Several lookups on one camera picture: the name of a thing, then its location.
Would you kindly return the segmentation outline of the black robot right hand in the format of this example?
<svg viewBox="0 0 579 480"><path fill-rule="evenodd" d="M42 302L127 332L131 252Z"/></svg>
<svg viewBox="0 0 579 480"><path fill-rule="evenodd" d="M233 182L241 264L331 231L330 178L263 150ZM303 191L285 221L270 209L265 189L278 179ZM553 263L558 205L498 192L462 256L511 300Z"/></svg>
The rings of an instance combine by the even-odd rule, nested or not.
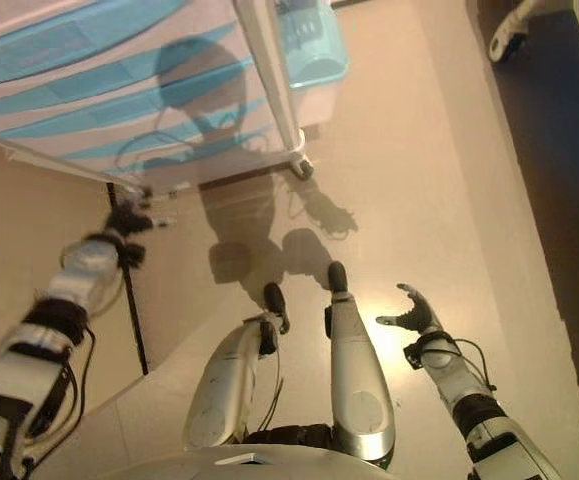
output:
<svg viewBox="0 0 579 480"><path fill-rule="evenodd" d="M412 307L398 315L378 316L375 321L379 325L399 327L415 331L420 335L431 331L443 330L433 308L422 293L406 283L398 283L396 287L406 294L412 303Z"/></svg>

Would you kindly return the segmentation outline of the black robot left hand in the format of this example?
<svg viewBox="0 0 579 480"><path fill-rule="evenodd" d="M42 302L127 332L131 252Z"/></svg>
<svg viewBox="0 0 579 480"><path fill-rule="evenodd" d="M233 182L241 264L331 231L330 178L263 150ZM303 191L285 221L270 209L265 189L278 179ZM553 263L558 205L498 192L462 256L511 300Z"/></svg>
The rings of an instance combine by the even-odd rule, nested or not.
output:
<svg viewBox="0 0 579 480"><path fill-rule="evenodd" d="M110 212L106 216L102 231L127 238L153 229L176 225L174 214L158 213L156 207L170 200L168 195L155 195L149 191L116 191L109 194Z"/></svg>

